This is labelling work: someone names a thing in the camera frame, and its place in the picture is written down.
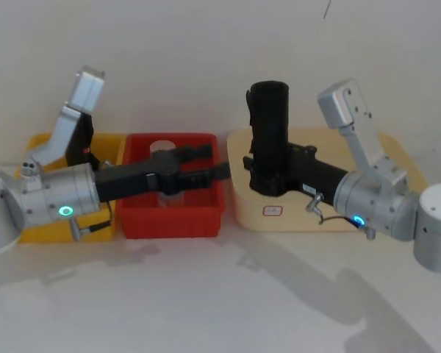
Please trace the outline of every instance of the green indicator light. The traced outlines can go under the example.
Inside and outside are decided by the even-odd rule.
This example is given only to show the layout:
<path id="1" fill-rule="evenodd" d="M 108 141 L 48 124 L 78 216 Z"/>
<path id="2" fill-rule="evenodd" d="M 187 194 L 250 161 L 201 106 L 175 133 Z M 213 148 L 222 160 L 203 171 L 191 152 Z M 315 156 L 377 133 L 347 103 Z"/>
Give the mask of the green indicator light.
<path id="1" fill-rule="evenodd" d="M 62 206 L 59 209 L 59 214 L 64 215 L 64 216 L 69 216 L 69 215 L 72 215 L 72 213 L 74 213 L 73 211 L 74 211 L 74 209 L 72 207 Z"/>

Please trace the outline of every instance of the black object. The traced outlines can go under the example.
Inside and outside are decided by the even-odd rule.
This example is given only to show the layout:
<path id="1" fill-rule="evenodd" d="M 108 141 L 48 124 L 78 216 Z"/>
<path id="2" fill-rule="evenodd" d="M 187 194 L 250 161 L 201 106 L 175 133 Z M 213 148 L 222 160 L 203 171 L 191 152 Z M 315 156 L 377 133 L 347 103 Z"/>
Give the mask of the black object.
<path id="1" fill-rule="evenodd" d="M 89 163 L 93 171 L 99 170 L 100 161 L 90 149 L 92 139 L 93 123 L 91 115 L 83 113 L 75 126 L 71 141 L 65 151 L 68 166 Z"/>
<path id="2" fill-rule="evenodd" d="M 250 157 L 243 158 L 250 171 L 250 188 L 265 196 L 296 190 L 309 196 L 323 194 L 333 206 L 335 191 L 347 174 L 315 158 L 317 148 L 287 142 L 288 86 L 283 82 L 258 82 L 247 92 L 253 132 Z"/>
<path id="3" fill-rule="evenodd" d="M 147 160 L 131 165 L 117 165 L 95 172 L 100 202 L 121 199 L 150 191 L 174 195 L 182 190 L 210 188 L 215 180 L 228 179 L 228 163 L 200 171 L 182 172 L 182 164 L 198 158 L 211 158 L 212 147 L 194 149 L 183 146 L 170 151 L 156 151 Z"/>

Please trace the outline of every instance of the yellow plastic box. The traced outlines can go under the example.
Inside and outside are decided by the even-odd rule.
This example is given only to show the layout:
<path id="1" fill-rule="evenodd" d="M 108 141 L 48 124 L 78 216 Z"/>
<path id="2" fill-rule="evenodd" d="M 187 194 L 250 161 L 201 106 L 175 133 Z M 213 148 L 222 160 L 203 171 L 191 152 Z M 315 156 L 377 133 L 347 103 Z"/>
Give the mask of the yellow plastic box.
<path id="1" fill-rule="evenodd" d="M 26 150 L 33 149 L 42 143 L 45 143 L 51 134 L 40 134 L 34 136 Z M 101 161 L 109 160 L 114 165 L 120 165 L 123 162 L 124 147 L 126 145 L 125 135 L 114 134 L 95 134 L 91 143 L 92 153 Z M 44 171 L 53 171 L 60 168 L 67 167 L 65 157 L 60 160 L 47 165 Z M 113 215 L 115 212 L 116 202 L 110 202 Z M 101 204 L 101 209 L 97 213 L 83 215 L 77 218 L 80 227 L 88 227 L 91 224 L 97 224 L 107 221 L 110 218 L 110 211 L 106 204 Z M 113 216 L 113 223 L 111 227 L 101 229 L 97 232 L 85 235 L 81 241 L 96 242 L 96 241 L 110 241 L 116 232 L 116 221 Z M 68 243 L 74 241 L 72 239 L 70 227 L 67 221 L 61 221 L 54 224 L 47 224 L 45 226 L 32 227 L 25 229 L 21 233 L 21 243 Z"/>

